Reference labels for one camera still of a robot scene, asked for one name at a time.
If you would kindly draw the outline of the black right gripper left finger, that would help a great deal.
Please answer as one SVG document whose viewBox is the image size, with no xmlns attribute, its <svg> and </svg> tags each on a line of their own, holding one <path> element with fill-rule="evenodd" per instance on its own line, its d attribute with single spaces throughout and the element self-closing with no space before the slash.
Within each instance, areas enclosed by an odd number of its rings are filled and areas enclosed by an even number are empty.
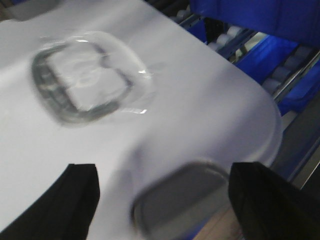
<svg viewBox="0 0 320 240">
<path fill-rule="evenodd" d="M 69 164 L 30 207 L 0 233 L 2 240 L 85 240 L 100 199 L 94 164 Z"/>
</svg>

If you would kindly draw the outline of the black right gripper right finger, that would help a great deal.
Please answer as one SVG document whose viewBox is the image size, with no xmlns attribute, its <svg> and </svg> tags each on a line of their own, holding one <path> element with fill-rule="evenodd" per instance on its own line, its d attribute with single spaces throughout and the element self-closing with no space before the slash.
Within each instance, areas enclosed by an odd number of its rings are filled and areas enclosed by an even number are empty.
<svg viewBox="0 0 320 240">
<path fill-rule="evenodd" d="M 234 162 L 228 196 L 246 240 L 318 240 L 320 202 L 260 162 Z"/>
</svg>

